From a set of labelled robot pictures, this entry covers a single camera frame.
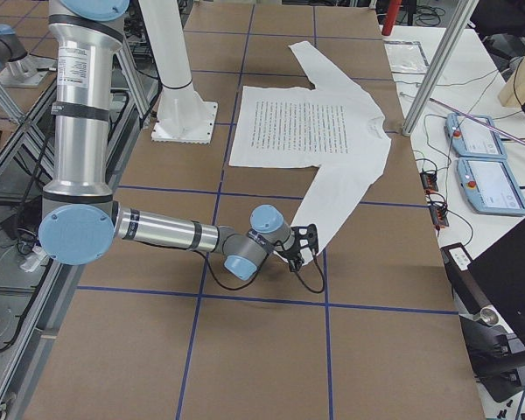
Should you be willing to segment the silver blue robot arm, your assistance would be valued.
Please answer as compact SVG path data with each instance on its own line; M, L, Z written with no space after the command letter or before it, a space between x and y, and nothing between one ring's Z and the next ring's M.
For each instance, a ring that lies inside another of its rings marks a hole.
M290 271L315 262L314 225L293 227L271 205L257 207L251 228L239 234L122 206L105 179L113 63L119 60L142 116L157 113L156 140L207 143L217 104L193 86L179 8L173 1L147 1L141 12L158 72L158 98L144 95L124 35L125 1L52 1L49 28L57 39L55 163L42 192L38 228L42 248L70 265L102 257L115 238L159 248L225 256L225 268L241 280L255 275L271 254Z

